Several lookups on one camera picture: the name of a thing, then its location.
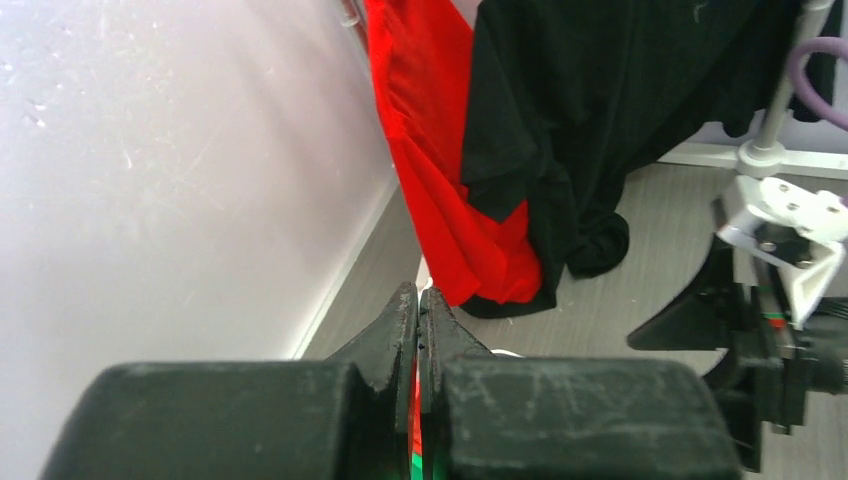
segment white wall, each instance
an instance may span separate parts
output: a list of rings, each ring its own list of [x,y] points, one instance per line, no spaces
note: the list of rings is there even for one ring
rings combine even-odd
[[[457,10],[472,25],[477,17],[477,5],[481,0],[453,0]],[[843,12],[842,36],[848,38],[848,8]],[[837,66],[836,95],[834,106],[841,111],[848,111],[848,65],[840,62]],[[745,140],[752,138],[757,131],[757,126],[762,121],[762,113],[759,112],[752,123],[751,133],[742,138],[730,138],[724,134],[722,126],[718,122],[704,125],[698,133],[689,139],[690,142],[714,143],[721,145],[741,145]],[[786,122],[780,136],[781,143],[790,150],[803,150],[811,152],[830,152],[848,154],[848,133],[839,130],[827,122],[803,123],[796,120]]]
[[[290,356],[392,178],[334,0],[0,3],[0,479],[110,364]]]

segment baseboard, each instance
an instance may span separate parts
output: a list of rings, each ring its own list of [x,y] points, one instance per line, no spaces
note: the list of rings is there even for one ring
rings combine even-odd
[[[736,148],[708,143],[681,143],[665,156],[662,163],[698,167],[736,168]],[[848,180],[848,154],[787,150],[781,173],[807,177]]]
[[[353,265],[356,263],[356,259],[359,258],[359,254],[365,247],[365,243],[368,241],[368,238],[371,237],[371,233],[377,226],[377,222],[380,221],[380,217],[382,217],[383,212],[386,211],[386,207],[389,205],[392,196],[394,196],[397,187],[398,178],[396,175],[394,175],[393,172],[391,178],[388,181],[388,184],[383,190],[383,193],[380,195],[376,205],[372,209],[371,213],[368,215],[368,218],[365,220],[365,224],[360,230],[359,235],[356,238],[356,242],[353,245],[353,248],[351,248],[348,252],[347,258],[345,259],[342,266],[339,268],[335,280],[333,280],[332,285],[330,285],[330,289],[327,291],[327,294],[321,301],[321,304],[318,307],[318,311],[315,313],[315,315],[312,317],[312,320],[309,322],[309,327],[307,327],[306,332],[304,332],[303,336],[301,337],[300,342],[298,343],[298,346],[294,351],[294,354],[290,356],[284,356],[284,358],[299,360],[303,357],[303,354],[306,353],[306,349],[309,348],[309,344],[312,342],[312,338],[315,336],[315,332],[318,331],[318,327],[321,326],[321,322],[323,322],[324,317],[327,316],[327,311],[330,310],[330,305],[333,304],[333,301],[336,299],[336,295],[338,295],[339,290],[342,288],[342,285],[344,284],[345,280],[347,280],[347,277],[350,274]]]

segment black shirt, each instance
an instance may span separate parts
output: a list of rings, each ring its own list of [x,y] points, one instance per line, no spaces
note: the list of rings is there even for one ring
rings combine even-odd
[[[782,74],[801,3],[484,0],[462,181],[470,204],[498,221],[528,201],[544,284],[528,304],[474,297],[463,308],[479,317],[552,308],[565,265],[576,277],[618,265],[629,244],[615,213],[625,176],[707,121],[746,133]],[[841,19],[837,0],[823,35],[838,34]],[[814,56],[808,67],[826,99],[834,65]]]

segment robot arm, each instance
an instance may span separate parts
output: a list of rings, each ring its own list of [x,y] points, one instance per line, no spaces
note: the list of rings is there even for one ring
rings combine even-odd
[[[632,332],[636,350],[717,350],[705,383],[743,465],[759,471],[762,422],[791,434],[807,392],[848,393],[848,302],[823,295],[845,257],[848,210],[836,195],[738,177],[713,203],[716,234],[692,282]],[[735,280],[753,256],[756,286]]]
[[[789,303],[790,323],[803,330],[842,265],[848,208],[831,192],[812,193],[777,178],[740,176],[716,203],[718,238],[774,266]]]

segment floor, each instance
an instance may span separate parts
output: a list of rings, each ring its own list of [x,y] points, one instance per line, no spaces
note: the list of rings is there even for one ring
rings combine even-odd
[[[457,317],[489,348],[529,356],[662,356],[700,371],[714,353],[646,354],[630,350],[625,336],[669,301],[700,267],[712,219],[708,203],[733,178],[719,169],[655,165],[629,179],[619,211],[631,226],[631,245],[622,265],[592,280],[568,275],[559,288],[559,308],[520,318],[478,320]],[[848,182],[787,178],[811,190],[842,193]],[[364,328],[396,286],[414,280],[420,258],[409,215],[396,195],[318,329],[306,358],[325,358]],[[745,259],[737,265],[746,275]],[[848,295],[848,268],[832,287]],[[807,425],[791,437],[768,434],[764,473],[769,480],[848,478],[848,397],[813,394]]]

